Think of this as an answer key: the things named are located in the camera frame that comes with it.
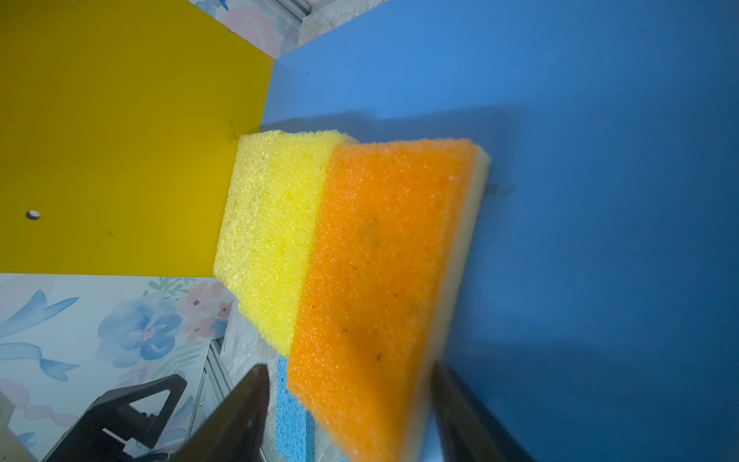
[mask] yellow surface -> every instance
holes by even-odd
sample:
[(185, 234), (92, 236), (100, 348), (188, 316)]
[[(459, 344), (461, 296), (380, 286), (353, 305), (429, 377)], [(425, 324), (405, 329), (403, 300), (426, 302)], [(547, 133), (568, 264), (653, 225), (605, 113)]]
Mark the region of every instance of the yellow surface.
[(214, 273), (278, 353), (293, 341), (337, 131), (241, 138)]
[(0, 272), (212, 275), (273, 60), (186, 0), (3, 1), (0, 57)]

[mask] white object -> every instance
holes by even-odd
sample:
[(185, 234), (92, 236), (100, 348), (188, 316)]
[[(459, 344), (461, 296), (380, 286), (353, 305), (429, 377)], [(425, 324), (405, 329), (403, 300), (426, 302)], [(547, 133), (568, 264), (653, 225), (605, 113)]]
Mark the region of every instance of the white object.
[(13, 406), (13, 403), (0, 393), (0, 461), (36, 462), (28, 449), (18, 441), (13, 432), (7, 427), (14, 410), (16, 410), (16, 407)]

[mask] yellow board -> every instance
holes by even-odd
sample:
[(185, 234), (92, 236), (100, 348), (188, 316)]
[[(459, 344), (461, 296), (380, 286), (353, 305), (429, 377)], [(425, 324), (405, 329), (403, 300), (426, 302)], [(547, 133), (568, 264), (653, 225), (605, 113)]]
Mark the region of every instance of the yellow board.
[(271, 58), (186, 0), (3, 1), (0, 67), (0, 273), (212, 275)]

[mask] black plastic bracket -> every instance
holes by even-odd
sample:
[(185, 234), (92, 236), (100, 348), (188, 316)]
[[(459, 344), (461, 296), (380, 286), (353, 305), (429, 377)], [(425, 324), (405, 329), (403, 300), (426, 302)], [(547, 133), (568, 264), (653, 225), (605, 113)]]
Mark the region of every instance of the black plastic bracket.
[[(154, 447), (186, 386), (187, 381), (175, 374), (146, 384), (106, 392), (87, 408), (44, 462), (130, 461), (131, 457), (123, 452), (125, 444), (103, 429), (121, 440), (135, 438), (148, 448)], [(169, 390), (169, 396), (158, 415), (147, 415), (131, 407), (131, 403), (165, 390)]]

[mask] floral wallpaper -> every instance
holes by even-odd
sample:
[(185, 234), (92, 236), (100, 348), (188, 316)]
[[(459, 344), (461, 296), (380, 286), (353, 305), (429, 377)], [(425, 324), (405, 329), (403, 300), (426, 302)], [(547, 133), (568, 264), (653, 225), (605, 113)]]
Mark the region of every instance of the floral wallpaper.
[[(16, 407), (10, 429), (42, 459), (107, 390), (177, 373), (187, 388), (156, 448), (181, 443), (210, 340), (223, 337), (235, 304), (213, 278), (0, 274), (0, 392)], [(126, 451), (151, 450), (131, 441)]]
[(300, 23), (274, 0), (190, 0), (274, 59), (295, 49)]

